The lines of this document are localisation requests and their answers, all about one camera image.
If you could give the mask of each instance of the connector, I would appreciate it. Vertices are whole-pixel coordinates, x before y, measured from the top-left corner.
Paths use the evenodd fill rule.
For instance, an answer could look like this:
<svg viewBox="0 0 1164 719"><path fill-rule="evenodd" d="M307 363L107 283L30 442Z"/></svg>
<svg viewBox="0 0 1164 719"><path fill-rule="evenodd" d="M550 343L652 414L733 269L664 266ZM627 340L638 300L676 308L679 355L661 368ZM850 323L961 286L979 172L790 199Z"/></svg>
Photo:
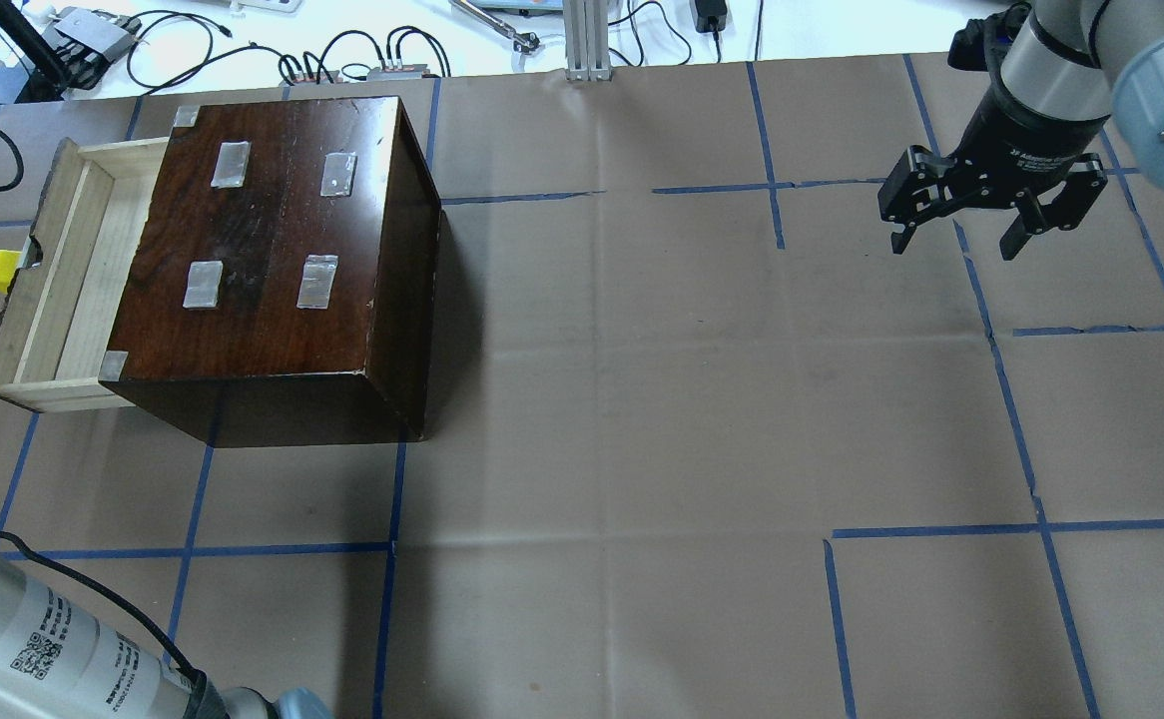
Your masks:
<svg viewBox="0 0 1164 719"><path fill-rule="evenodd" d="M726 0L693 0L693 14L697 31L710 35L723 31L729 24L729 3Z"/></svg>

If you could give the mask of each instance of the yellow block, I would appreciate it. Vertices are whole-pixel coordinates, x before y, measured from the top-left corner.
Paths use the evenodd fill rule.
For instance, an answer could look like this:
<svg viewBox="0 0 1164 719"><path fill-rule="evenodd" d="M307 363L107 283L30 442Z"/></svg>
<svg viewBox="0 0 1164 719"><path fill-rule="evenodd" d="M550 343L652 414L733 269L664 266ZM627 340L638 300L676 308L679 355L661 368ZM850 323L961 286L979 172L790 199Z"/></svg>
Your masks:
<svg viewBox="0 0 1164 719"><path fill-rule="evenodd" d="M15 282L15 270L19 268L19 259L22 257L22 251L19 250L0 250L0 292L1 294L8 294L10 292L10 283Z"/></svg>

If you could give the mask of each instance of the qr code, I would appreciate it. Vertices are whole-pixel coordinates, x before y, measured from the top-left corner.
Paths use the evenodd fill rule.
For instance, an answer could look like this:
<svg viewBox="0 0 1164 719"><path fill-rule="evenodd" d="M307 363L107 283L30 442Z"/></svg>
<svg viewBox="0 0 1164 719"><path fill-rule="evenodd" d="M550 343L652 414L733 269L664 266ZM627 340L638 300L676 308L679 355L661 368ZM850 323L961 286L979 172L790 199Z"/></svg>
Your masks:
<svg viewBox="0 0 1164 719"><path fill-rule="evenodd" d="M54 660L57 660L62 652L63 645L49 641L40 632L34 632L27 638L24 649L10 662L10 669L30 674L36 679L43 679L45 674L49 674L49 668L54 665Z"/></svg>

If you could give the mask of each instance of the wooden box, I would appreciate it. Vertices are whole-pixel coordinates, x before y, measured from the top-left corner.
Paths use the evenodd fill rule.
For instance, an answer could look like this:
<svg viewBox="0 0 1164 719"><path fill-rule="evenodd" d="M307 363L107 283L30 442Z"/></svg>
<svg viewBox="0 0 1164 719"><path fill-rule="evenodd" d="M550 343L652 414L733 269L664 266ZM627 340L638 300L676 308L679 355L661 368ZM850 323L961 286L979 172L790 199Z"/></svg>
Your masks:
<svg viewBox="0 0 1164 719"><path fill-rule="evenodd" d="M129 400L214 447L421 437L440 200L399 100L203 106L179 119L168 143L61 154L33 233L47 259L21 270L0 322L0 368L24 356L0 372L0 396L43 411ZM243 176L227 177L240 163L221 163L221 149L242 142ZM90 184L108 165L90 163L122 151L155 156L158 173L150 161L136 170L129 241L113 247L126 236L107 227L122 213L112 204L121 181L99 200ZM54 209L66 184L68 209ZM94 205L101 219L86 222L80 211ZM93 247L45 242L56 213L68 216L59 236ZM189 292L193 264L215 263L214 286L192 282L201 292ZM61 271L77 264L79 277ZM22 305L40 320L16 321ZM45 333L51 325L62 333ZM80 377L62 372L73 333L90 340L74 351ZM36 378L54 386L30 387Z"/></svg>

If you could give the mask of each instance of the silver tape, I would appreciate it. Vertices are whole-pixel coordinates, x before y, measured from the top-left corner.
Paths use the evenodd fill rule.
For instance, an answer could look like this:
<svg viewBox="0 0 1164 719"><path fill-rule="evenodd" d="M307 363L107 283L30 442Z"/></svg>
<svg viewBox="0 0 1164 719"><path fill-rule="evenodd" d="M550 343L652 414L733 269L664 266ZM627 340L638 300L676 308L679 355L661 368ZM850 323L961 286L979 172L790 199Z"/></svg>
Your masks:
<svg viewBox="0 0 1164 719"><path fill-rule="evenodd" d="M249 142L225 142L218 145L218 163L210 187L240 187L244 169L249 168Z"/></svg>
<svg viewBox="0 0 1164 719"><path fill-rule="evenodd" d="M298 287L298 309L327 309L334 290L339 256L307 255L303 264L303 284Z"/></svg>
<svg viewBox="0 0 1164 719"><path fill-rule="evenodd" d="M179 105L179 109L175 111L175 127L176 128L190 128L196 127L196 118L200 114L199 105Z"/></svg>
<svg viewBox="0 0 1164 719"><path fill-rule="evenodd" d="M186 309L213 309L218 306L218 284L222 279L222 261L192 263L186 268Z"/></svg>
<svg viewBox="0 0 1164 719"><path fill-rule="evenodd" d="M331 151L326 155L326 171L320 177L320 197L348 197L354 178L354 151Z"/></svg>
<svg viewBox="0 0 1164 719"><path fill-rule="evenodd" d="M129 360L129 351L116 349L104 351L102 364L99 365L99 382L114 383L120 380L126 360Z"/></svg>

